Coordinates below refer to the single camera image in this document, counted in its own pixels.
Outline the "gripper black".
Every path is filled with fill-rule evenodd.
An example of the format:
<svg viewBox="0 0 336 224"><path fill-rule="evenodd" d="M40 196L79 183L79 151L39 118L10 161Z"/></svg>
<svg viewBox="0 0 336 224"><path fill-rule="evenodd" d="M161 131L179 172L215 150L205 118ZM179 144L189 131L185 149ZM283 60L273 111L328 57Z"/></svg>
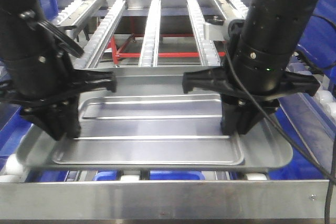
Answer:
<svg viewBox="0 0 336 224"><path fill-rule="evenodd" d="M64 134L77 138L79 123L79 96L81 93L105 88L116 92L117 78L112 71L74 70L70 79L54 94L40 98L25 98L14 88L12 80L1 82L1 102L20 105L25 120L41 128L55 141Z"/></svg>
<svg viewBox="0 0 336 224"><path fill-rule="evenodd" d="M282 65L224 65L186 72L182 79L184 93L200 88L220 94L224 135L236 130L247 134L277 111L279 98L295 93L313 96L319 86L315 77L287 72Z"/></svg>

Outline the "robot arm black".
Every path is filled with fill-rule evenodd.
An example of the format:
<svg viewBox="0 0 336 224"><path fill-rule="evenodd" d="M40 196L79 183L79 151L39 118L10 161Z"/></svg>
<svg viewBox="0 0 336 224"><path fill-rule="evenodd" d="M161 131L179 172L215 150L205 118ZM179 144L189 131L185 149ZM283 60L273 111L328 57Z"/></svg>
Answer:
<svg viewBox="0 0 336 224"><path fill-rule="evenodd" d="M1 61L9 80L1 101L54 140L80 135L79 96L97 88L115 91L113 72L77 70L70 56L83 49L49 22L39 0L1 0Z"/></svg>
<svg viewBox="0 0 336 224"><path fill-rule="evenodd" d="M286 71L318 0L251 0L246 19L229 26L222 66L186 72L185 93L215 91L222 101L224 135L246 134L265 114L276 112L279 98L315 95L312 76Z"/></svg>

